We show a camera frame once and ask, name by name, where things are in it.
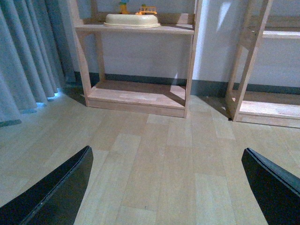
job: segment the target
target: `top shelf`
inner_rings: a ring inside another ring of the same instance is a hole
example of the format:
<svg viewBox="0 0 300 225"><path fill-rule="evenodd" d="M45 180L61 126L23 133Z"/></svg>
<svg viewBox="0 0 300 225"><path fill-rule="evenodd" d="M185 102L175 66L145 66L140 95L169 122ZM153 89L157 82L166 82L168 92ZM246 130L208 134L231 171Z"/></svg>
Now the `top shelf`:
<svg viewBox="0 0 300 225"><path fill-rule="evenodd" d="M131 33L154 33L154 34L179 34L194 35L194 27L190 24L162 24L161 27L155 28L131 28L131 27L106 27L102 22L93 22L91 24L77 25L76 31L85 32L131 32Z"/></svg>
<svg viewBox="0 0 300 225"><path fill-rule="evenodd" d="M257 23L258 17L253 16L249 28L254 30ZM276 39L300 39L300 17L269 16L262 37Z"/></svg>
<svg viewBox="0 0 300 225"><path fill-rule="evenodd" d="M266 27L262 37L276 39L300 39L300 29Z"/></svg>

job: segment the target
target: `yellow toy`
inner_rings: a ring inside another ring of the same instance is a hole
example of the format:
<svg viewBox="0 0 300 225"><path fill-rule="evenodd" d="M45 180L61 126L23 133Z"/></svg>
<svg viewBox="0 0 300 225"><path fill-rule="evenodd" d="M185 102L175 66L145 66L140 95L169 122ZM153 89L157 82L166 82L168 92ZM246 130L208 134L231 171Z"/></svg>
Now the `yellow toy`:
<svg viewBox="0 0 300 225"><path fill-rule="evenodd" d="M145 15L146 13L153 13L157 15L156 7L155 6L146 6L145 4L140 7L140 11L136 13L136 15Z"/></svg>
<svg viewBox="0 0 300 225"><path fill-rule="evenodd" d="M127 11L127 3L129 2L129 0L121 0L119 2L120 5L120 14L129 14L130 12Z"/></svg>

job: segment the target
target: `wood-pattern floor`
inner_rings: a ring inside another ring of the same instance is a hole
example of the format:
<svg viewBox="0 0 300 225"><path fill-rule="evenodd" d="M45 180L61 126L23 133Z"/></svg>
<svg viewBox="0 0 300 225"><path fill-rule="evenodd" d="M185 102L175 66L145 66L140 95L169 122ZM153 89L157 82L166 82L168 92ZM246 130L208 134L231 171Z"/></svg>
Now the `wood-pattern floor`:
<svg viewBox="0 0 300 225"><path fill-rule="evenodd" d="M300 177L300 129L230 122L222 102L192 96L182 119L87 108L60 94L0 128L0 205L90 145L76 225L266 225L243 150Z"/></svg>

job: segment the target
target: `wooden shelf frame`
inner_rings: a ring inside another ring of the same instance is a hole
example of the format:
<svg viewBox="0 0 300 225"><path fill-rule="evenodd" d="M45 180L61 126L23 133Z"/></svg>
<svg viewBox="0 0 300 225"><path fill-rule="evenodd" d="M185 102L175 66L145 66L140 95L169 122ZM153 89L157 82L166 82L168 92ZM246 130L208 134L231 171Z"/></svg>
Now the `wooden shelf frame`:
<svg viewBox="0 0 300 225"><path fill-rule="evenodd" d="M248 2L225 97L227 110L233 121L300 128L300 96L246 91L263 38L300 39L300 17L269 16L272 3L263 0L259 16L252 16L255 0ZM239 89L233 90L243 48L247 60Z"/></svg>
<svg viewBox="0 0 300 225"><path fill-rule="evenodd" d="M105 17L111 12L98 12L97 0L91 0L91 18L82 19L79 16L77 0L67 1L87 106L186 118L188 103L190 101L202 0L195 0L196 11L194 14L159 13L157 15L158 22L162 26L149 29L104 26ZM101 38L102 32L191 36L186 87L106 81ZM100 82L95 87L92 87L90 84L89 68L84 46L84 39L88 35L95 36L98 66L101 71L99 72Z"/></svg>

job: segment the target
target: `curtain fold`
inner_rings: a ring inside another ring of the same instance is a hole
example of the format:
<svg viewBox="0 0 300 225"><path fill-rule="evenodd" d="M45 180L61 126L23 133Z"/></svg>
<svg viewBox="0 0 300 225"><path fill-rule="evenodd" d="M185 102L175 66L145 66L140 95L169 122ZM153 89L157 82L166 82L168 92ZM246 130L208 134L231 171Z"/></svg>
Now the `curtain fold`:
<svg viewBox="0 0 300 225"><path fill-rule="evenodd" d="M0 1L0 122L47 103L64 75L45 3Z"/></svg>

